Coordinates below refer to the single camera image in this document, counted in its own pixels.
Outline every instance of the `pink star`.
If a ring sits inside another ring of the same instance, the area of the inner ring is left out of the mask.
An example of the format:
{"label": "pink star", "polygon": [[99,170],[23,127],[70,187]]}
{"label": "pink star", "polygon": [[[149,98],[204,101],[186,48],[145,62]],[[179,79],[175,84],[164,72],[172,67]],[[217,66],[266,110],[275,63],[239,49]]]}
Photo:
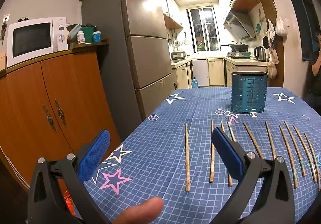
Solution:
{"label": "pink star", "polygon": [[111,187],[114,190],[114,192],[117,195],[119,195],[119,185],[121,183],[124,183],[124,182],[132,180],[132,179],[129,179],[129,178],[121,177],[120,174],[121,174],[121,168],[119,168],[113,175],[103,173],[103,175],[104,175],[104,177],[106,179],[106,182],[99,189],[104,189],[104,188]]}

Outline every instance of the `microwave knob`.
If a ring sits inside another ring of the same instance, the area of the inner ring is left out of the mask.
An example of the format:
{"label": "microwave knob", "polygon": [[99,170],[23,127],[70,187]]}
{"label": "microwave knob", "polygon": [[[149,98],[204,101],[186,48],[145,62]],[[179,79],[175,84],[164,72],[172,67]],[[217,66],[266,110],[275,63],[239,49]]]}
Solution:
{"label": "microwave knob", "polygon": [[63,43],[64,40],[65,40],[65,36],[64,36],[64,35],[60,35],[60,36],[59,36],[59,41]]}

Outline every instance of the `blue checkered tablecloth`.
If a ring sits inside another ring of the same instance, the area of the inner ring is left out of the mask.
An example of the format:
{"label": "blue checkered tablecloth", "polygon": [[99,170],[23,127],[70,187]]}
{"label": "blue checkered tablecloth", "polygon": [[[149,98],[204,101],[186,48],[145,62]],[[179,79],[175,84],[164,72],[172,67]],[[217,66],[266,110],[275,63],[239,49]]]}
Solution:
{"label": "blue checkered tablecloth", "polygon": [[[181,89],[173,92],[84,183],[102,212],[113,221],[127,207],[158,196],[163,198],[165,206],[153,223],[208,224],[237,185],[237,181],[233,180],[233,187],[228,187],[227,170],[217,151],[214,182],[209,183],[211,119],[214,127],[220,126],[222,120],[228,136],[229,121],[243,149],[255,151],[243,126],[245,122],[264,157],[272,159],[264,124],[267,121],[276,154],[285,159],[293,183],[288,152],[278,127],[282,125],[292,150],[299,183],[299,187],[293,189],[297,222],[316,198],[317,184],[313,182],[307,154],[292,125],[297,126],[302,136],[304,132],[308,134],[320,167],[321,117],[285,88],[268,88],[263,113],[242,115],[231,112],[231,88]],[[290,125],[299,146],[305,177],[302,177],[299,159],[284,120]],[[189,132],[189,193],[185,192],[185,123]],[[242,217],[251,212],[262,182],[258,181]]]}

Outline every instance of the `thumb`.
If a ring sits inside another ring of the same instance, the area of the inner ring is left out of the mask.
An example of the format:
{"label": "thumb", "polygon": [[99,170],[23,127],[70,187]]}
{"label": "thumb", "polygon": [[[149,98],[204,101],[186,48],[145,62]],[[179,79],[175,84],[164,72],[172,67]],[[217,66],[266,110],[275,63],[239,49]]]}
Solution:
{"label": "thumb", "polygon": [[163,206],[161,198],[148,199],[140,205],[125,209],[113,224],[148,224],[160,215]]}

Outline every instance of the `person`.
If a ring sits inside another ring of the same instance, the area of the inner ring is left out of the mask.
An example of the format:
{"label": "person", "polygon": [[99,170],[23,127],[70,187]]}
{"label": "person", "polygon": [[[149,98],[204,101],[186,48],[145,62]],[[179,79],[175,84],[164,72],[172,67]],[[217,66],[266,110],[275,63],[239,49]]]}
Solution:
{"label": "person", "polygon": [[317,33],[316,51],[310,57],[307,75],[307,85],[309,92],[303,100],[321,115],[321,32]]}
{"label": "person", "polygon": [[148,224],[160,215],[163,206],[161,198],[150,198],[140,205],[125,209],[113,224]]}

